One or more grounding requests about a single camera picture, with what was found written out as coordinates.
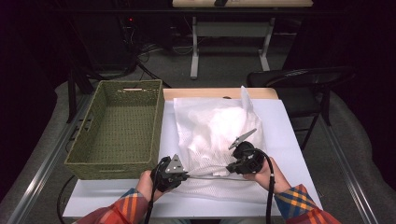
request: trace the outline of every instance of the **plaid sleeve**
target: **plaid sleeve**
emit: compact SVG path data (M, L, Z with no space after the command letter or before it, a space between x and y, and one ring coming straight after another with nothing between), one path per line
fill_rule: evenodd
M286 223L340 223L332 215L317 207L304 185L276 194L275 200Z
M136 189L128 190L109 207L99 208L83 217L77 224L138 223L148 210L148 201Z

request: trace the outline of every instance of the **desk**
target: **desk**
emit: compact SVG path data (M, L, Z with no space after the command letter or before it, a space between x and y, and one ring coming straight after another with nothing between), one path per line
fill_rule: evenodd
M255 112L263 122L268 155L276 159L293 186L303 183L321 208L286 110L282 102L277 100L276 92L272 89L247 90L252 98ZM166 102L159 158L179 152L177 141L169 141L169 139L177 139L175 112L173 101L171 101L174 97L230 96L240 98L239 88L165 89L163 91ZM79 180L65 208L64 217L83 217L98 207L109 206L136 183L137 180ZM170 192L154 204L151 216L161 218L262 217L265 209L265 204L217 201L186 197ZM272 215L280 216L275 203L273 203Z
M173 7L214 7L214 0L173 0ZM225 7L311 7L311 0L229 0ZM198 21L192 17L191 79L198 78L198 36L265 37L259 49L262 70L270 70L266 54L274 30L275 18L268 21L217 22Z

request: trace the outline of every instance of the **person's hand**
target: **person's hand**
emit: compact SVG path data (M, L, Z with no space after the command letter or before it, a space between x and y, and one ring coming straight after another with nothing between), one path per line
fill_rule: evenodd
M271 160L271 163L273 164L274 176L275 176L274 193L281 193L281 192L284 192L284 191L290 189L291 185L289 184L289 182L286 179L286 177L280 171L280 169L277 166L275 160L273 158L270 158L270 160ZM244 175L244 178L247 179L247 180L256 181L263 188L268 190L269 189L269 185L270 185L270 174L271 174L271 171L270 171L270 167L268 165L268 161L264 160L264 163L262 165L262 169L258 173Z
M136 189L143 194L146 200L149 202L151 200L151 192L152 192L152 181L150 177L151 171L145 171L140 175L139 182L136 185ZM155 190L154 193L154 202L157 201L161 196L163 196L165 192L160 192L159 190Z

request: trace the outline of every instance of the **table top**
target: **table top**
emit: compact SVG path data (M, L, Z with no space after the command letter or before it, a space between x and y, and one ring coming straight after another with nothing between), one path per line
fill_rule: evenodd
M293 186L303 183L321 208L318 194L291 128L285 107L280 100L277 100L276 92L272 89L247 89L247 91L252 98L256 114L262 120L268 155L276 159ZM240 98L239 88L165 89L163 92L166 102L159 158L180 152L173 98L198 96ZM79 180L64 210L64 217L83 217L98 207L109 206L136 183L136 179ZM204 199L169 192L154 204L151 216L167 218L262 217L265 215L265 209L266 204ZM272 207L272 216L280 216L275 203Z
M173 7L214 7L215 0L173 0ZM311 0L228 0L226 7L312 7Z

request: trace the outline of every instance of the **green basket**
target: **green basket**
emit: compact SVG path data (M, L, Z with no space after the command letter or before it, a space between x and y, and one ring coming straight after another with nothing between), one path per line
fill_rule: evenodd
M158 163L163 83L101 81L64 164L79 179L139 178Z

